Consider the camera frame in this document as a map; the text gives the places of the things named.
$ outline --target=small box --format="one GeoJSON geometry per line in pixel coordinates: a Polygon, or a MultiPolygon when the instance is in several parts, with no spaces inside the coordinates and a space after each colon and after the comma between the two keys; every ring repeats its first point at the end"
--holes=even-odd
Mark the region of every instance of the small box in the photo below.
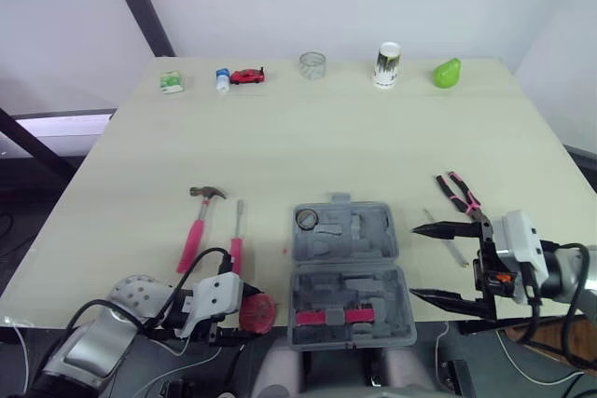
{"type": "Polygon", "coordinates": [[[288,343],[294,350],[405,347],[417,340],[409,288],[396,265],[390,208],[335,194],[295,208],[288,343]],[[350,315],[373,313],[354,322],[350,315]],[[298,316],[324,315],[304,323],[298,316]]]}
{"type": "Polygon", "coordinates": [[[173,70],[171,72],[164,72],[160,75],[160,89],[164,93],[182,92],[183,80],[180,72],[173,70]]]}

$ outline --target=paper cup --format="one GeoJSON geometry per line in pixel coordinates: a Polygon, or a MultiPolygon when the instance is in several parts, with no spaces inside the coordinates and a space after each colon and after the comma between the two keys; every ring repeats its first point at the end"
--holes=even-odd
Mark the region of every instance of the paper cup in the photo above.
{"type": "Polygon", "coordinates": [[[396,42],[384,42],[380,45],[372,77],[376,88],[391,89],[396,83],[400,51],[396,42]]]}

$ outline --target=pink hammer handle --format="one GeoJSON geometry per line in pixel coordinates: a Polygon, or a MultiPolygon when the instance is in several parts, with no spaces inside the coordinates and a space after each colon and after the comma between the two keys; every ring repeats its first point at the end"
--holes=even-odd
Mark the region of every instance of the pink hammer handle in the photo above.
{"type": "Polygon", "coordinates": [[[183,249],[183,254],[180,255],[178,268],[176,268],[176,272],[179,274],[187,272],[188,268],[190,268],[190,265],[197,256],[197,251],[199,250],[199,245],[201,244],[201,237],[203,236],[204,223],[205,221],[198,219],[193,223],[193,226],[188,231],[185,249],[183,249]]]}
{"type": "Polygon", "coordinates": [[[243,269],[243,239],[233,238],[230,243],[230,256],[232,257],[232,272],[241,275],[243,269]]]}

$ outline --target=red object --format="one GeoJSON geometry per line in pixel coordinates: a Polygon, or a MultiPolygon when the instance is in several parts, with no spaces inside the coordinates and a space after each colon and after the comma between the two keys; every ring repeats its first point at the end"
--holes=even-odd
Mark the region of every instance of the red object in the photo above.
{"type": "Polygon", "coordinates": [[[265,74],[263,73],[263,67],[258,69],[244,69],[236,71],[230,77],[230,83],[232,84],[246,84],[246,83],[262,83],[265,81],[265,74]]]}
{"type": "Polygon", "coordinates": [[[243,239],[233,238],[230,242],[230,256],[232,257],[232,272],[241,275],[243,270],[243,239]]]}
{"type": "MultiPolygon", "coordinates": [[[[325,325],[325,311],[301,311],[295,316],[297,326],[302,325],[325,325]]],[[[346,309],[344,311],[344,323],[375,322],[373,308],[346,309]]]]}
{"type": "Polygon", "coordinates": [[[265,335],[276,320],[276,302],[267,294],[255,294],[243,299],[239,326],[244,331],[265,335]]]}
{"type": "Polygon", "coordinates": [[[199,251],[199,245],[201,244],[201,237],[203,236],[203,227],[205,221],[198,219],[193,223],[190,230],[188,231],[187,242],[185,242],[185,249],[183,249],[182,255],[180,255],[180,261],[176,272],[182,274],[187,272],[193,260],[197,256],[199,251]]]}
{"type": "Polygon", "coordinates": [[[301,311],[295,316],[297,326],[325,325],[326,313],[324,311],[301,311]]]}

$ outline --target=toy car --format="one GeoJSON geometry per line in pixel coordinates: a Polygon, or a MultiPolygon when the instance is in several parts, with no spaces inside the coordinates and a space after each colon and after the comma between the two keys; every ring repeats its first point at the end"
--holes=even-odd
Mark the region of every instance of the toy car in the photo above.
{"type": "Polygon", "coordinates": [[[232,84],[246,84],[246,83],[262,83],[265,81],[265,74],[263,73],[263,67],[261,69],[245,69],[236,71],[230,77],[230,83],[232,84]]]}

